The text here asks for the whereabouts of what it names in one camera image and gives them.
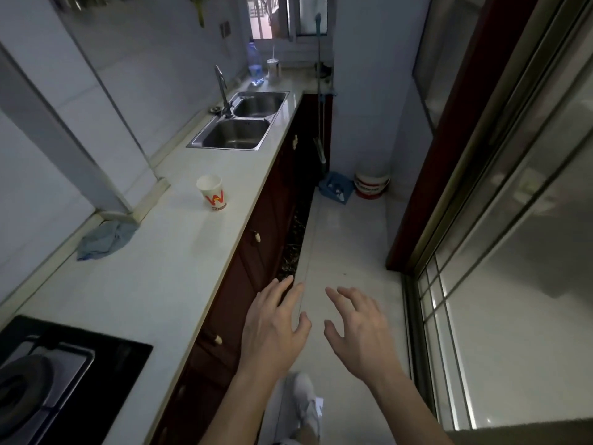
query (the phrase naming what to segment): faucet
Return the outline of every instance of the faucet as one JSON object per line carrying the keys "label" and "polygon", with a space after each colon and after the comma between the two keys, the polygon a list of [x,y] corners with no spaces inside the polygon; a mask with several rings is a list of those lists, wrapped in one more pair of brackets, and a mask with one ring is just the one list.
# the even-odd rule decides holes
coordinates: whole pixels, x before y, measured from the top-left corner
{"label": "faucet", "polygon": [[217,74],[218,87],[221,90],[222,104],[224,104],[224,108],[222,108],[222,115],[224,115],[227,119],[230,119],[233,114],[231,113],[231,105],[228,104],[228,101],[226,100],[226,94],[224,92],[226,89],[226,81],[224,80],[224,76],[217,65],[214,66],[214,71]]}

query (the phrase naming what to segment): blue cloth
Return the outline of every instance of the blue cloth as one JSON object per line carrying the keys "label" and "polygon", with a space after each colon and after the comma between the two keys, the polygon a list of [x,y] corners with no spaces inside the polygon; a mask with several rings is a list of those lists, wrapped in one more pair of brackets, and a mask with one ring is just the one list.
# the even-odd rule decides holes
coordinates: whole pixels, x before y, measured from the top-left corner
{"label": "blue cloth", "polygon": [[115,253],[130,239],[138,229],[132,223],[119,221],[103,222],[80,240],[77,247],[77,261],[100,259]]}
{"label": "blue cloth", "polygon": [[330,171],[319,182],[319,192],[323,196],[345,205],[354,192],[354,182],[340,173]]}

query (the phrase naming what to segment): hand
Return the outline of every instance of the hand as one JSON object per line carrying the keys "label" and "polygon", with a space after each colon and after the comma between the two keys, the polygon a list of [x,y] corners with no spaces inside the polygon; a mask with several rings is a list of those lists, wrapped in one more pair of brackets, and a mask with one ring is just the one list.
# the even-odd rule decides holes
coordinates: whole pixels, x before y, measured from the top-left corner
{"label": "hand", "polygon": [[330,320],[325,321],[324,335],[348,371],[371,390],[385,376],[403,374],[387,319],[377,301],[356,288],[338,287],[335,291],[328,287],[326,293],[344,320],[344,337]]}
{"label": "hand", "polygon": [[278,306],[293,279],[288,276],[282,282],[272,280],[251,303],[241,339],[239,371],[263,374],[276,383],[305,346],[311,330],[311,321],[305,312],[301,312],[298,327],[292,331],[292,311],[304,285],[295,285]]}

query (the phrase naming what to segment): double sink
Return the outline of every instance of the double sink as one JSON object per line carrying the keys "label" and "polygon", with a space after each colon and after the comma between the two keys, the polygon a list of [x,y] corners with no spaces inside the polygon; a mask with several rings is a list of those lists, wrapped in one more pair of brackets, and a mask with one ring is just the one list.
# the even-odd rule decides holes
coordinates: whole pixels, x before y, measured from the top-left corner
{"label": "double sink", "polygon": [[214,117],[188,148],[256,151],[262,145],[288,92],[239,92],[229,104],[232,116]]}

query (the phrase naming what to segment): plastic water bottle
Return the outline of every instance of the plastic water bottle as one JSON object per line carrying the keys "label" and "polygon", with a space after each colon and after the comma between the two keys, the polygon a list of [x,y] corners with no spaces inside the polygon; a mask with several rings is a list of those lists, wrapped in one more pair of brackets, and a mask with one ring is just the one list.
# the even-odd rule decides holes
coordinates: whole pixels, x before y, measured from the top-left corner
{"label": "plastic water bottle", "polygon": [[256,44],[253,43],[253,40],[247,46],[247,65],[249,66],[249,74],[251,75],[251,84],[261,86],[264,81],[262,56],[257,51]]}

